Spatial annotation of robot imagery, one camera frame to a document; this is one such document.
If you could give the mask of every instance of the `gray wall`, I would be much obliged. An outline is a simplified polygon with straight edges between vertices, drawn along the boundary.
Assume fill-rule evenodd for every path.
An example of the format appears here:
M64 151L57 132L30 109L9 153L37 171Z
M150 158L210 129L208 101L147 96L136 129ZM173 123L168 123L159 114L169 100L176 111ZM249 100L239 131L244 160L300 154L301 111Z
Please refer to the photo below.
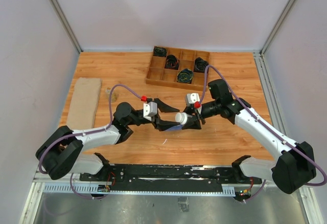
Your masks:
M85 50L260 49L287 0L58 0Z
M327 0L298 0L266 54L288 134L327 170ZM327 186L315 188L327 221Z
M0 0L0 216L18 223L78 54L48 0Z

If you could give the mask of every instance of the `wooden compartment tray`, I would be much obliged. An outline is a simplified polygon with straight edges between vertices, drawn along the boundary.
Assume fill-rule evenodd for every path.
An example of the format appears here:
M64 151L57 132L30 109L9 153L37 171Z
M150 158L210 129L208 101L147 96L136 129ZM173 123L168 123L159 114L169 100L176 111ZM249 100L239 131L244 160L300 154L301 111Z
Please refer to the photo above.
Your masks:
M161 46L156 47L165 48L167 52L165 57L154 56L154 52L152 52L148 73L145 78L146 84L197 91L203 90L203 85L207 85L207 83L204 84L204 73L194 72L194 63L196 58L201 57L210 64L210 52ZM179 60L178 70L165 68L166 57L168 55L174 55ZM191 83L181 83L177 81L178 73L184 69L190 69L193 71L193 79Z

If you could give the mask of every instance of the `wooden tabletop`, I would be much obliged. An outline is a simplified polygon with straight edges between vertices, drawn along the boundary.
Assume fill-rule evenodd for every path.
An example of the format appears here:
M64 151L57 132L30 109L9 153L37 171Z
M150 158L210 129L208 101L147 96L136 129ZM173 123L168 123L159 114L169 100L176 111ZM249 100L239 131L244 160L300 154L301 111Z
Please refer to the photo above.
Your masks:
M66 123L74 85L80 77L102 79L95 127L109 122L105 90L117 83L129 86L139 95L160 98L166 104L183 110L184 97L192 91L145 84L150 58L151 53L81 53L60 125ZM220 70L236 94L270 122L252 53L211 53L211 63ZM218 78L211 70L209 80ZM143 108L143 103L126 89L118 87L115 92L118 99L112 104L112 110L124 101L128 101L135 109ZM207 92L204 102L211 100L210 93ZM164 120L175 121L175 114L160 113L160 116ZM206 119L201 130L160 132L151 124L130 128L134 133L127 141L97 147L85 153L99 152L112 163L125 164L230 165L246 154L259 159L272 159L252 136L220 116Z

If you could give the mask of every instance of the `metal frame bar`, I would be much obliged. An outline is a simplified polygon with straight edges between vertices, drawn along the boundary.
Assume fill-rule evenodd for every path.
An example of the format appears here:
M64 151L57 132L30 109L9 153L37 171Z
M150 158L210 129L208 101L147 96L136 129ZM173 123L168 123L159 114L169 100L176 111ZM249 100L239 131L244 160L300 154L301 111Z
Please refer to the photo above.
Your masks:
M67 35L68 35L68 37L71 39L73 45L75 46L77 52L78 53L83 52L80 44L77 41L77 38L76 38L75 34L73 33L73 30L72 30L71 26L69 25L69 23L68 23L68 21L67 21L67 19L65 17L65 14L63 13L63 11L62 11L59 3L58 3L58 0L49 0L49 1L50 1L51 5L52 5L53 9L55 10L59 20L61 21L61 23L62 23L62 25L63 25L63 27L64 27Z
M99 194L97 191L99 183L74 183L74 188L78 193ZM69 183L46 183L44 193L71 193L71 186ZM222 186L221 192L162 192L162 191L120 191L111 190L110 192L101 192L103 195L158 195L158 196L218 196L218 197L235 197L234 187Z
M281 28L282 24L284 23L286 17L290 13L296 1L297 0L288 0L288 2L286 3L286 6L284 7L281 15L279 16L275 26L272 28L272 31L270 32L265 44L263 45L260 51L261 54L265 54L267 52L270 44L274 40L276 34L278 33L279 29Z
M43 189L44 183L32 183L24 209L20 216L19 224L34 223L36 212L41 201Z
M269 71L265 65L265 57L260 53L253 53L253 58L258 70L260 82L270 113L271 122L276 129L287 135L281 112L279 111L279 105L274 92L274 87L270 82ZM303 209L303 214L305 215L308 223L323 224L324 221L313 188L301 187L298 191L298 197Z

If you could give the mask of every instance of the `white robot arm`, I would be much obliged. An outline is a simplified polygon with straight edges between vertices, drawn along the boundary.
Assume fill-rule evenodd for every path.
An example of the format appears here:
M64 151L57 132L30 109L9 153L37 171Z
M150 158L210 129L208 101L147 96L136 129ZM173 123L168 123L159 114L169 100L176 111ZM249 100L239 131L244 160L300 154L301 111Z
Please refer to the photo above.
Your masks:
M67 126L59 127L35 154L45 169L44 172L53 180L62 178L68 173L89 173L98 175L99 178L102 175L108 176L107 172L103 172L104 165L108 164L103 156L98 153L93 155L80 153L99 146L126 141L133 134L129 125L152 124L155 129L164 131L179 124L162 120L158 113L158 109L164 113L175 113L179 111L178 109L164 104L158 98L142 97L141 100L146 102L141 110L134 110L127 102L120 103L110 126L87 130L70 130Z
M232 163L232 167L239 181L246 177L274 181L282 191L290 194L316 176L315 167L286 145L288 142L314 160L313 149L307 142L298 143L282 134L260 117L250 104L241 99L249 109L247 111L239 101L233 99L224 80L214 80L209 82L208 86L214 101L200 104L197 93L187 94L186 108L176 115L175 120L182 125L182 129L201 129L200 121L205 124L206 118L220 115L247 131L262 144L273 156L274 161L255 159L249 155L237 159ZM267 127L279 138L270 133Z

